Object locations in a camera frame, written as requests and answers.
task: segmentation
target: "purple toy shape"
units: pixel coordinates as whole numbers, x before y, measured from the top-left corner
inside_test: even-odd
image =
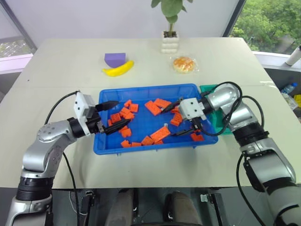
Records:
[[[126,63],[125,53],[106,53],[104,55],[104,60],[108,66],[112,68],[119,67]]]

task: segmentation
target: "toy banana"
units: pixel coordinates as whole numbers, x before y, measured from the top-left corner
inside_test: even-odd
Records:
[[[103,69],[103,72],[105,72],[108,76],[116,77],[124,74],[128,70],[130,70],[134,66],[133,60],[127,61],[124,65],[112,68],[112,69]]]

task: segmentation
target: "yellow object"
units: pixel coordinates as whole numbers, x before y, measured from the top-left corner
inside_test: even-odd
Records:
[[[301,107],[301,94],[293,96],[293,99],[297,102],[298,106]]]
[[[112,69],[103,69],[103,72],[105,72],[108,76],[116,77],[124,74],[128,70],[130,70],[134,66],[133,60],[127,61],[124,65],[112,68]]]

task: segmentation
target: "white pot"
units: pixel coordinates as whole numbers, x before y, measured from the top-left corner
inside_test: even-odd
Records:
[[[162,45],[161,45],[161,52],[162,53],[176,53],[179,48],[179,34],[175,32],[177,37],[175,38],[165,38],[164,32],[161,33],[162,37]]]

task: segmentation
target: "plastic bag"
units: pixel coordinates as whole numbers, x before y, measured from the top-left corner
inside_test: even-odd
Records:
[[[194,57],[188,55],[172,56],[171,65],[173,69],[181,74],[188,74],[192,72],[198,72],[198,64]]]
[[[297,102],[290,95],[286,93],[281,93],[281,94],[292,110],[298,107]]]

